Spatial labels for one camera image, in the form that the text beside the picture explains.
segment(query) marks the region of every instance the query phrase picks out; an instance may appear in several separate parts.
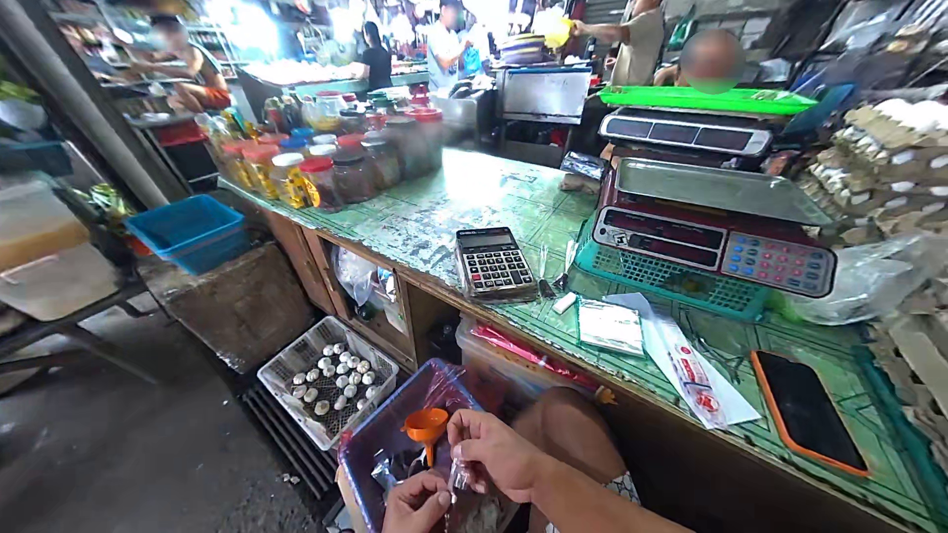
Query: black shirt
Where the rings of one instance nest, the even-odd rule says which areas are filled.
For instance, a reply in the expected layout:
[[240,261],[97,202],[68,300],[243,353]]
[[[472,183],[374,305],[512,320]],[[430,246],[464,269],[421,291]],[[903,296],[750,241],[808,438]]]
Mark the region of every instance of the black shirt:
[[367,48],[361,63],[369,66],[369,90],[392,86],[392,56],[385,48]]

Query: green plastic basket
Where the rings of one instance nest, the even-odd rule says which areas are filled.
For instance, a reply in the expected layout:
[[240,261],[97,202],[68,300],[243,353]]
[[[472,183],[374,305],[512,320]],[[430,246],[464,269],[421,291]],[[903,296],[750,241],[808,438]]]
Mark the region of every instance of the green plastic basket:
[[574,265],[580,270],[739,321],[754,322],[763,314],[769,288],[602,246],[592,239],[594,226],[595,216],[579,230]]
[[[754,98],[755,95],[775,98],[759,100]],[[772,89],[731,89],[710,95],[693,87],[609,86],[599,92],[599,98],[608,105],[680,107],[761,115],[795,115],[817,104],[815,100]]]

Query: purple plastic tub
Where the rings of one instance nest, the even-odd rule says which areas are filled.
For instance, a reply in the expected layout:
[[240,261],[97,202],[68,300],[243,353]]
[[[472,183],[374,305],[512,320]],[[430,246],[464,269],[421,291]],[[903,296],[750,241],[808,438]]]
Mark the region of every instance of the purple plastic tub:
[[[420,445],[401,431],[405,418],[425,407],[440,407],[449,414],[454,414],[459,409],[483,411],[481,404],[463,384],[465,376],[458,374],[459,368],[461,367],[448,365],[440,359],[429,360],[389,396],[375,413],[355,428],[352,436],[343,437],[339,445],[338,460],[352,482],[355,500],[370,531],[380,532],[385,518],[382,486],[372,477],[375,453],[381,449],[420,449]],[[434,383],[439,383],[440,386],[426,405],[426,396]],[[447,434],[438,442],[434,466],[447,478],[451,467]]]

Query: orange phone case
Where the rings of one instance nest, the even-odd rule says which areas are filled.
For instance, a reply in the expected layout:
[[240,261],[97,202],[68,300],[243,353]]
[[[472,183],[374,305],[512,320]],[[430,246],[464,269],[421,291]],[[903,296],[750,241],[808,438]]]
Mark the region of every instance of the orange phone case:
[[[767,376],[764,375],[763,367],[760,365],[760,358],[757,356],[757,350],[751,351],[751,363],[754,365],[754,373],[757,374],[757,383],[760,384],[760,390],[764,393],[764,400],[767,402],[767,409],[770,410],[771,415],[774,417],[774,423],[776,424],[776,432],[780,435],[780,440],[787,445],[787,448],[791,449],[796,453],[801,455],[806,455],[810,459],[815,459],[817,461],[822,461],[830,466],[837,467],[838,469],[850,473],[854,476],[859,477],[868,477],[869,470],[860,470],[852,465],[847,465],[846,463],[841,463],[832,457],[827,457],[826,455],[810,450],[809,448],[803,448],[796,441],[790,437],[790,432],[787,431],[787,425],[783,421],[783,415],[780,414],[780,410],[776,406],[776,399],[774,398],[774,393],[771,392],[770,383],[767,382]],[[826,387],[823,386],[823,382],[820,382],[820,386],[823,387],[823,390],[826,391]]]

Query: smartphone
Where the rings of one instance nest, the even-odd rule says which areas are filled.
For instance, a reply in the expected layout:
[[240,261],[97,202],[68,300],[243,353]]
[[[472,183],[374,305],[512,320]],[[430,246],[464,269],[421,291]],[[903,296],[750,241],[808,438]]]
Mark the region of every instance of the smartphone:
[[791,450],[850,474],[869,475],[830,395],[813,369],[755,350],[751,362],[780,440]]

